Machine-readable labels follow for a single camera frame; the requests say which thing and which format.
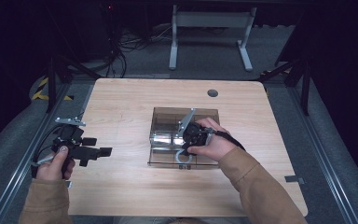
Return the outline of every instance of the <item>sleeve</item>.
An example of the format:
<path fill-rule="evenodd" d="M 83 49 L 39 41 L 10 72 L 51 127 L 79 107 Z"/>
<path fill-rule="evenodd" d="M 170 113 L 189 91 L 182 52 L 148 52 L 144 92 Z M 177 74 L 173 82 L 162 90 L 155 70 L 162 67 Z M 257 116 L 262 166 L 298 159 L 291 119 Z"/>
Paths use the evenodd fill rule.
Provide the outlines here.
<path fill-rule="evenodd" d="M 219 165 L 252 223 L 307 223 L 286 190 L 249 153 L 235 147 Z"/>
<path fill-rule="evenodd" d="M 72 223 L 69 194 L 64 180 L 33 179 L 19 223 Z"/>

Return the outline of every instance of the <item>black strap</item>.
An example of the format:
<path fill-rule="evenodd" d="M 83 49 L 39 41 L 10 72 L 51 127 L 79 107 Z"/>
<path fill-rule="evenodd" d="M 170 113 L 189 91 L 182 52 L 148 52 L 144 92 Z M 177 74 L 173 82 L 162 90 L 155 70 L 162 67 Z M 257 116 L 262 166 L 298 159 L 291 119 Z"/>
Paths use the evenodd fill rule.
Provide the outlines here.
<path fill-rule="evenodd" d="M 224 133 L 224 132 L 220 132 L 220 131 L 215 131 L 213 133 L 218 135 L 218 136 L 226 138 L 228 141 L 233 143 L 235 146 L 240 147 L 243 150 L 245 150 L 245 148 L 241 145 L 241 143 L 239 141 L 237 141 L 235 138 L 233 138 L 231 135 L 229 135 L 228 133 Z"/>

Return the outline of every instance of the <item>hand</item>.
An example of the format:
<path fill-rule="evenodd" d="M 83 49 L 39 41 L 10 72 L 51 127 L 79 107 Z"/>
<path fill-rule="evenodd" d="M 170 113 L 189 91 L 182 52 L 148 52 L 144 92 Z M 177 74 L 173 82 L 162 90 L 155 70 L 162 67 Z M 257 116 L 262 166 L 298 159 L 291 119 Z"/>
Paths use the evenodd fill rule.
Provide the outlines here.
<path fill-rule="evenodd" d="M 228 133 L 226 129 L 220 127 L 220 125 L 211 118 L 200 119 L 196 122 L 202 127 L 213 128 L 215 131 Z M 209 157 L 214 161 L 220 161 L 234 147 L 235 145 L 229 142 L 226 138 L 213 134 L 208 146 L 189 147 L 188 152 Z"/>
<path fill-rule="evenodd" d="M 54 152 L 51 153 L 49 156 L 54 156 L 53 161 L 48 161 L 39 166 L 37 169 L 36 179 L 41 180 L 61 180 L 62 179 L 62 172 L 61 168 L 63 162 L 65 161 L 66 157 L 68 156 L 68 147 L 60 147 L 57 154 Z M 70 160 L 68 164 L 68 168 L 64 174 L 64 179 L 69 179 L 75 167 L 75 161 Z"/>

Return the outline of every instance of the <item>round hole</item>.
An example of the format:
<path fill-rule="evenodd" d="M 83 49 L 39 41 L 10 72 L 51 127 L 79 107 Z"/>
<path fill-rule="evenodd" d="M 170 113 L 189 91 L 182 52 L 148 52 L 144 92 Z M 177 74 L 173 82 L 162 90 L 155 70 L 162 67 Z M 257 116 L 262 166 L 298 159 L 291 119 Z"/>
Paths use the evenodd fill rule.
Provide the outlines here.
<path fill-rule="evenodd" d="M 208 95 L 211 97 L 216 97 L 219 94 L 216 90 L 208 90 Z"/>

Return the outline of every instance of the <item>wooden table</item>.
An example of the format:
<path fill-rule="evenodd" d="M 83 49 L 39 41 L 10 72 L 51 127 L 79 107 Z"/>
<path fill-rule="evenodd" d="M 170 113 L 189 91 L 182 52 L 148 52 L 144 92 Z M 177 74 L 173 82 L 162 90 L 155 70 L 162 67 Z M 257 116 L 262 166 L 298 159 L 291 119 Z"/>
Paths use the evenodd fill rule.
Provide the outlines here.
<path fill-rule="evenodd" d="M 210 97 L 207 91 L 218 91 Z M 83 120 L 84 137 L 112 147 L 109 158 L 77 166 L 69 190 L 71 215 L 243 217 L 239 193 L 220 169 L 148 166 L 154 107 L 218 109 L 220 124 L 283 185 L 308 213 L 269 100 L 258 82 L 99 79 Z"/>

